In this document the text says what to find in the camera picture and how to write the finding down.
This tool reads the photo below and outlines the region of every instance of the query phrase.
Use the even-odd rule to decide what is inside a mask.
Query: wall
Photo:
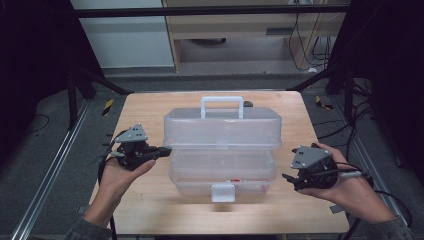
[[[160,0],[72,0],[75,9],[162,7]],[[102,69],[173,67],[164,17],[81,18]]]

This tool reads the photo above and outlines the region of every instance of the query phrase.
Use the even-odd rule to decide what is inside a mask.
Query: dark sleeve
[[[398,216],[396,219],[377,224],[365,224],[364,232],[367,239],[381,240],[411,240],[415,239],[412,232],[406,226],[403,219]]]
[[[110,229],[94,225],[85,221],[83,218],[80,218],[66,234],[65,239],[101,240],[109,239],[110,234]]]

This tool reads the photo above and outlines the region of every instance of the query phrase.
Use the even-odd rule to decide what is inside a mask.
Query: table top
[[[332,203],[293,190],[281,177],[292,176],[293,148],[317,141],[305,104],[298,92],[166,92],[127,97],[115,135],[141,123],[151,146],[163,145],[163,117],[174,108],[200,107],[203,96],[242,96],[255,107],[280,114],[283,146],[274,150],[279,176],[264,195],[242,195],[235,203],[212,203],[210,196],[182,196],[169,179],[170,158],[160,158],[128,189],[114,213],[119,234],[278,234],[344,233],[343,213],[333,214]],[[97,192],[95,187],[92,199]]]

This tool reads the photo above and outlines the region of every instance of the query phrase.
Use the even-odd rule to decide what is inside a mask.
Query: clear storage box
[[[207,102],[239,107],[207,109]],[[242,97],[203,97],[200,108],[176,108],[164,117],[164,146],[172,147],[169,177],[182,195],[265,194],[277,177],[273,149],[281,142],[281,116],[243,107]]]

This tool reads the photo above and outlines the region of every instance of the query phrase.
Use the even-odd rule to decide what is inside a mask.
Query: horizontal black bar
[[[348,12],[349,4],[320,5],[257,5],[257,6],[208,6],[208,7],[164,7],[121,9],[78,9],[73,11],[51,11],[50,14],[78,18],[152,17],[227,14],[272,14],[272,13],[338,13]]]

